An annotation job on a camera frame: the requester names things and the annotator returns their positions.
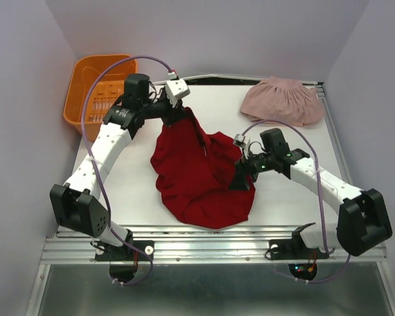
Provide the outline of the red pleated skirt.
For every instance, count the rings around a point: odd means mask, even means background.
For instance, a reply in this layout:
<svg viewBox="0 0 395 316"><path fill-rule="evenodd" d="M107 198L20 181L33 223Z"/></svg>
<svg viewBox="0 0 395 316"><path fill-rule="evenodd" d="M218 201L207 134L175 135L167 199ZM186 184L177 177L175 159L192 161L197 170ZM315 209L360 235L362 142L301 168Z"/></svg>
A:
<svg viewBox="0 0 395 316"><path fill-rule="evenodd" d="M190 108L164 124L150 163L163 205L180 222L221 229L247 221L255 186L229 190L241 151L222 132L208 134Z"/></svg>

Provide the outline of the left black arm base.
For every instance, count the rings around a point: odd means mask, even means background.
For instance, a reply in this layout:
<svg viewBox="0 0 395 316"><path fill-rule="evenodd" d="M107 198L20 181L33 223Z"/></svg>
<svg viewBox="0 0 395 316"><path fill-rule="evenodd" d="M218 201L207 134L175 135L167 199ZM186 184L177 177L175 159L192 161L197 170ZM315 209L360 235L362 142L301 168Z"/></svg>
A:
<svg viewBox="0 0 395 316"><path fill-rule="evenodd" d="M134 251L129 247L115 247L99 240L93 240L90 245L95 249L95 260L98 262L110 261L147 261L145 255L139 253L134 254ZM134 240L133 246L145 252L153 259L153 251L155 249L155 242L153 240Z"/></svg>

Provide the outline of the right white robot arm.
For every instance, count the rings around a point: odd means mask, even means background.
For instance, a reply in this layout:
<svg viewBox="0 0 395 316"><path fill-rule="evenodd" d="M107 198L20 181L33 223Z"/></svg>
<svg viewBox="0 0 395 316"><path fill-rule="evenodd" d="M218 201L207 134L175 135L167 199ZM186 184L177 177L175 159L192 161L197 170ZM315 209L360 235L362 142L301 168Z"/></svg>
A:
<svg viewBox="0 0 395 316"><path fill-rule="evenodd" d="M306 258L316 251L328 258L334 249L358 257L390 239L392 226L382 194L376 189L362 190L348 184L319 166L302 149L291 150L278 128L260 134L261 153L251 152L251 142L237 134L233 144L242 151L234 164L235 174L229 190L248 191L262 172L275 171L317 195L319 205L328 205L337 214L335 224L324 219L319 224L299 226L287 240L274 242L274 260Z"/></svg>

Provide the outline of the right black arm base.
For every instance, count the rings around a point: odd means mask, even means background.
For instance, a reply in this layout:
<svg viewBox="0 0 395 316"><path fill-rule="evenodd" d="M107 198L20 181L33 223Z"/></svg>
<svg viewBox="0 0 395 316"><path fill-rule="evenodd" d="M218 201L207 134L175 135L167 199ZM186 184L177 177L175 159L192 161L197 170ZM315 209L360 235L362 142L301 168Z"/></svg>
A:
<svg viewBox="0 0 395 316"><path fill-rule="evenodd" d="M298 259L328 259L329 255L319 248L308 248L301 237L301 232L315 223L308 223L297 227L289 239L275 239L269 241L269 248L265 252L265 258L271 261L298 260Z"/></svg>

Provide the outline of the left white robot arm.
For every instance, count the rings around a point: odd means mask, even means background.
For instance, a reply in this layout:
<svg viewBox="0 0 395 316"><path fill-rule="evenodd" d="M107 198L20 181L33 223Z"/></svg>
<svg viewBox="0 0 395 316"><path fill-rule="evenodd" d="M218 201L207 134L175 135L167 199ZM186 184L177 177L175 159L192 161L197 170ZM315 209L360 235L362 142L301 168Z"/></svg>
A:
<svg viewBox="0 0 395 316"><path fill-rule="evenodd" d="M162 119L172 123L182 111L182 100L190 94L186 82L174 72L156 100L149 96L150 78L145 74L130 74L124 81L124 92L103 118L94 143L80 166L63 185L54 185L50 200L59 226L81 232L111 245L118 259L133 253L129 230L111 220L103 183L124 148L134 139L147 119Z"/></svg>

